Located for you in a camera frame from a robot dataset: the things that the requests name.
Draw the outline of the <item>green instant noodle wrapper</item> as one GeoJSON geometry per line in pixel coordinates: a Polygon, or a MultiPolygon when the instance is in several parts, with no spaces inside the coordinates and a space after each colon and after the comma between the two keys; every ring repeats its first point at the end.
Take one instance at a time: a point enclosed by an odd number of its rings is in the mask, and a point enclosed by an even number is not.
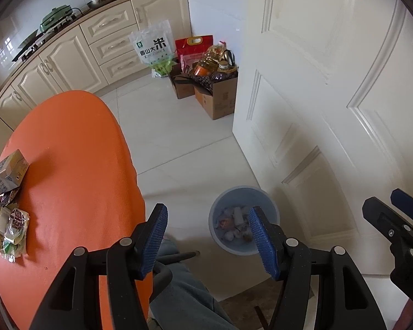
{"type": "Polygon", "coordinates": [[[29,220],[29,213],[16,203],[0,206],[0,255],[10,263],[26,254],[29,220]]]}

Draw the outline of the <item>milk carton box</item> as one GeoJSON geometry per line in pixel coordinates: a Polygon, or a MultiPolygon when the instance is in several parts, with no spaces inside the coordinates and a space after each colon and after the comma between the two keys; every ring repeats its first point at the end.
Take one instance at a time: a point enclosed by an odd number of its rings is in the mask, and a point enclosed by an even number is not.
{"type": "Polygon", "coordinates": [[[0,161],[0,195],[21,185],[29,163],[20,150],[16,150],[0,161]]]}

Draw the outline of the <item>blue plastic trash bin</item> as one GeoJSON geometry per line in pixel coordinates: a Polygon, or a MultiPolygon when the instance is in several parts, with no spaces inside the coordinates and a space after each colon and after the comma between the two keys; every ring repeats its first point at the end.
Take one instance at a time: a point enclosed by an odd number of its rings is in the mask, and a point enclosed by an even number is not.
{"type": "Polygon", "coordinates": [[[209,229],[219,247],[234,255],[258,253],[249,225],[249,213],[254,206],[260,206],[270,222],[280,223],[277,205],[260,188],[236,186],[216,198],[209,214],[209,229]]]}

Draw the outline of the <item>lower kitchen cabinets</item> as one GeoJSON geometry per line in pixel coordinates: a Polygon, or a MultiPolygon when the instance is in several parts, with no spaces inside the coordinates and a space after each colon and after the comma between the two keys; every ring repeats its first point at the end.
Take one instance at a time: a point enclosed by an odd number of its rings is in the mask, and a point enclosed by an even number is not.
{"type": "Polygon", "coordinates": [[[145,70],[129,36],[169,20],[179,39],[192,34],[188,0],[116,0],[54,34],[0,86],[0,155],[37,105],[61,92],[98,92],[145,70]]]}

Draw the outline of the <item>person's jeans legs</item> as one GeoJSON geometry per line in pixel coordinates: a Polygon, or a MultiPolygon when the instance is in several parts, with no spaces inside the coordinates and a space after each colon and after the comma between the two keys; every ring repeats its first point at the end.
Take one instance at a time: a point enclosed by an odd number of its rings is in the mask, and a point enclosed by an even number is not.
{"type": "Polygon", "coordinates": [[[182,262],[168,266],[171,283],[150,304],[149,329],[235,329],[236,326],[182,262]]]}

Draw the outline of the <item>white door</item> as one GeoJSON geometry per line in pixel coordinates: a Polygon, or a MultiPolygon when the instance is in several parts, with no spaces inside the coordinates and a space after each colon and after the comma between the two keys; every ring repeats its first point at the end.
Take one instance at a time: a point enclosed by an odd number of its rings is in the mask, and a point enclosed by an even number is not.
{"type": "Polygon", "coordinates": [[[402,0],[246,0],[236,137],[286,234],[394,267],[363,217],[413,196],[413,17],[402,0]]]}

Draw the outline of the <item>cardboard box with bottles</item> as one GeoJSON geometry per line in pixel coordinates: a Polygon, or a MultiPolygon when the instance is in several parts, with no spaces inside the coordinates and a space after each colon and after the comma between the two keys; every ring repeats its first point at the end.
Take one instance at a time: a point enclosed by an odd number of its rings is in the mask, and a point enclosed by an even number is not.
{"type": "Polygon", "coordinates": [[[195,97],[212,120],[234,113],[238,75],[234,53],[222,41],[210,46],[190,72],[195,97]]]}

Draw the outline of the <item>small cardboard box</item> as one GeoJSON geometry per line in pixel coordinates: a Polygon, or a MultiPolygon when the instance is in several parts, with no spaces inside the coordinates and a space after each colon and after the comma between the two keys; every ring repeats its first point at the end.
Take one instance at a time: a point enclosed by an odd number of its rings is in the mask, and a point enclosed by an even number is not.
{"type": "Polygon", "coordinates": [[[179,63],[172,66],[169,79],[178,99],[184,99],[195,94],[191,78],[186,73],[183,73],[179,63]]]}

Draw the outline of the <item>gas stove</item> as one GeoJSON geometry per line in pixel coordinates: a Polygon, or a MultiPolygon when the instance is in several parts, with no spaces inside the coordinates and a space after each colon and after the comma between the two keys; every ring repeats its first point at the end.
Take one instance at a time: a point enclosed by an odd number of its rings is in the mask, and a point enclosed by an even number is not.
{"type": "Polygon", "coordinates": [[[59,20],[53,27],[49,28],[44,32],[33,32],[26,40],[21,43],[18,47],[19,51],[16,56],[12,59],[13,63],[18,61],[26,61],[32,54],[34,54],[39,48],[52,39],[56,34],[61,30],[68,27],[68,25],[74,23],[78,20],[79,17],[75,14],[64,17],[62,20],[59,20]]]}

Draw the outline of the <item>white rice bag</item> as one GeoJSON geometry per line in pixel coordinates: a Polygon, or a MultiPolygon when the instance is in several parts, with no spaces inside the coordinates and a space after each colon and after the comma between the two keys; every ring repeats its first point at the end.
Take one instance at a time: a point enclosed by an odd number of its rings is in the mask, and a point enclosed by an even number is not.
{"type": "Polygon", "coordinates": [[[139,59],[158,77],[167,77],[175,65],[175,40],[169,20],[157,22],[129,35],[139,59]]]}

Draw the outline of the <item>red rice bag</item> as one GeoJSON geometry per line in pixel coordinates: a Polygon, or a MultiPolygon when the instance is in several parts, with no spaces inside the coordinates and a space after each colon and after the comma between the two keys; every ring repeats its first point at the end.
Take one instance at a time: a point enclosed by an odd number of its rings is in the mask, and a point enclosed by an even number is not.
{"type": "Polygon", "coordinates": [[[175,41],[177,58],[184,73],[188,73],[213,45],[213,35],[188,37],[175,41]]]}

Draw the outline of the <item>green electric pot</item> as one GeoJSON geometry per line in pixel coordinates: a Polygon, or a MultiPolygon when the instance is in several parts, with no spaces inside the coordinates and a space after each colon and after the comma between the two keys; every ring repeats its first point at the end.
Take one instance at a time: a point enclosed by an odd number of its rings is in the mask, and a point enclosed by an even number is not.
{"type": "Polygon", "coordinates": [[[52,26],[56,25],[58,21],[64,17],[70,16],[71,14],[72,8],[70,5],[63,4],[62,6],[53,8],[52,11],[42,19],[42,23],[39,26],[40,32],[45,32],[52,26]]]}

